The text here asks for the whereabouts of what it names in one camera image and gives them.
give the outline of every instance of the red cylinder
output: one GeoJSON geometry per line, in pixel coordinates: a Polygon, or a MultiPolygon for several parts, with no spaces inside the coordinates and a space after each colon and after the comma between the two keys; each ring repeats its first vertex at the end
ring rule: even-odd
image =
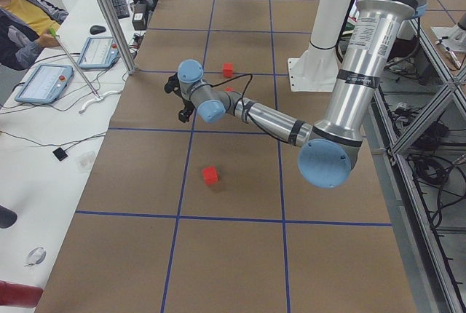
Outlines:
{"type": "Polygon", "coordinates": [[[36,286],[0,280],[0,306],[34,308],[44,291],[36,286]]]}

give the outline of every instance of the yellow shirt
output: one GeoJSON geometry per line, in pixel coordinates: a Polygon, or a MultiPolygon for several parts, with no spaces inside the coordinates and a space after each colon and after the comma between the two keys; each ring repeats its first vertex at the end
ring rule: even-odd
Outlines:
{"type": "Polygon", "coordinates": [[[38,35],[47,31],[50,27],[59,29],[60,24],[50,19],[47,13],[26,0],[12,0],[11,4],[4,7],[18,18],[24,20],[38,35]]]}

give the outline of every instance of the person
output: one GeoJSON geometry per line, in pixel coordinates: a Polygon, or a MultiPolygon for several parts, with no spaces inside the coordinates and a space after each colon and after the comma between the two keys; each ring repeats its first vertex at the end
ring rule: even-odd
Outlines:
{"type": "Polygon", "coordinates": [[[0,63],[29,68],[45,47],[59,46],[49,29],[57,30],[67,15],[45,0],[0,0],[0,63]]]}

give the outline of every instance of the black mouse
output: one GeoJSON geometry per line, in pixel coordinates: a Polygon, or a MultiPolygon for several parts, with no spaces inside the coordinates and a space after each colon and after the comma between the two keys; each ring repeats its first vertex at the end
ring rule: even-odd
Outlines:
{"type": "Polygon", "coordinates": [[[103,25],[93,25],[92,27],[90,27],[89,32],[90,32],[92,35],[95,35],[95,34],[103,33],[103,32],[106,31],[106,30],[107,30],[107,29],[106,29],[103,25]]]}

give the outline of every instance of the person's hand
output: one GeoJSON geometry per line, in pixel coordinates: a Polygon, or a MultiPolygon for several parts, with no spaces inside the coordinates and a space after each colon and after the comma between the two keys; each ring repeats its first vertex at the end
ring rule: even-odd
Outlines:
{"type": "Polygon", "coordinates": [[[60,46],[60,44],[58,44],[57,39],[54,38],[48,30],[42,33],[41,36],[37,39],[37,44],[39,44],[39,46],[42,47],[43,49],[45,47],[60,46]]]}

